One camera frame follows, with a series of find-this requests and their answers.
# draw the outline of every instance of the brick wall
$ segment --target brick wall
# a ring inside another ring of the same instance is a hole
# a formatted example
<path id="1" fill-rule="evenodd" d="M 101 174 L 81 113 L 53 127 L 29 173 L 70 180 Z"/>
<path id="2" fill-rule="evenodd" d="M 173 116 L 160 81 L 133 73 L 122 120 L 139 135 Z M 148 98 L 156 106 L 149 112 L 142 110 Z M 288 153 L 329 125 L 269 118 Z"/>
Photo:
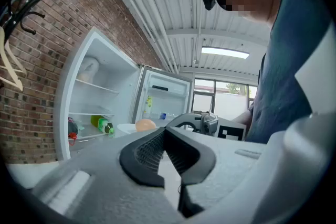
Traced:
<path id="1" fill-rule="evenodd" d="M 23 92 L 5 85 L 0 90 L 0 145 L 8 163 L 56 161 L 53 117 L 57 81 L 72 47 L 92 26 L 100 29 L 137 63 L 161 67 L 160 61 L 122 0 L 43 0 L 34 8 L 44 19 L 30 15 L 9 42 L 28 71 L 21 77 Z M 2 77 L 8 76 L 0 70 Z"/>

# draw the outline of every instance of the red item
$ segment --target red item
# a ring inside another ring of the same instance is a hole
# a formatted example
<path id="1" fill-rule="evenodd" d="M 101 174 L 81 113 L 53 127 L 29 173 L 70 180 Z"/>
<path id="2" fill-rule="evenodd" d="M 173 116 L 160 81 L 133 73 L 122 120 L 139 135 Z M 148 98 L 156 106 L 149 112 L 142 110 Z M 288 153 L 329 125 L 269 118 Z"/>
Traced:
<path id="1" fill-rule="evenodd" d="M 68 137 L 74 140 L 74 142 L 73 142 L 72 144 L 69 142 L 69 145 L 70 145 L 70 146 L 73 146 L 73 145 L 75 144 L 75 140 L 76 140 L 76 138 L 77 138 L 77 134 L 74 133 L 74 132 L 72 132 L 72 133 L 69 133 L 69 136 L 68 136 Z"/>

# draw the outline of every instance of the gray shirt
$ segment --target gray shirt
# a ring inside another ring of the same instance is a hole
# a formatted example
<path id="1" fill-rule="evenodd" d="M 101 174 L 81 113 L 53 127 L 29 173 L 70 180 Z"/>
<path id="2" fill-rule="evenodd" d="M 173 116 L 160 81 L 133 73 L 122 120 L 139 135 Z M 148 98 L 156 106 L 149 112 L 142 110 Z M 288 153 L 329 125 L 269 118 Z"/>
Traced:
<path id="1" fill-rule="evenodd" d="M 330 21 L 323 0 L 281 0 L 249 108 L 253 117 L 246 141 L 267 143 L 274 132 L 311 113 L 294 75 L 316 49 Z"/>

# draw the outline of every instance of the green bottle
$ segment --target green bottle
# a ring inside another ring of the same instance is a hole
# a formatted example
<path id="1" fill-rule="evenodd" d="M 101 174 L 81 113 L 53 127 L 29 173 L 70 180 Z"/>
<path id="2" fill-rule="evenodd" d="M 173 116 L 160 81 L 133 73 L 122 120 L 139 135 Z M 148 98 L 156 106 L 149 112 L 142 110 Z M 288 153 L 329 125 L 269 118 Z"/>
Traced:
<path id="1" fill-rule="evenodd" d="M 109 136 L 111 136 L 114 133 L 112 123 L 101 115 L 92 115 L 91 124 L 94 127 L 98 128 L 99 131 L 109 134 Z"/>

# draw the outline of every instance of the plastic bottle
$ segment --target plastic bottle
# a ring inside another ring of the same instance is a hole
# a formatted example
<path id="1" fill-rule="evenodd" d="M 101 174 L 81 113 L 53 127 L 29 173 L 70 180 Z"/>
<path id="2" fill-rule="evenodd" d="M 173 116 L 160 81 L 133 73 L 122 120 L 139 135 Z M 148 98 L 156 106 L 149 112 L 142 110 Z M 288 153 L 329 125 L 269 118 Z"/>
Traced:
<path id="1" fill-rule="evenodd" d="M 143 111 L 143 117 L 144 118 L 149 118 L 150 117 L 152 106 L 153 106 L 153 97 L 149 95 L 147 97 L 147 100 L 146 100 L 146 103 L 145 103 L 145 109 Z"/>
<path id="2" fill-rule="evenodd" d="M 107 133 L 109 135 L 114 133 L 112 123 L 105 119 L 102 115 L 92 115 L 91 124 L 103 133 Z"/>

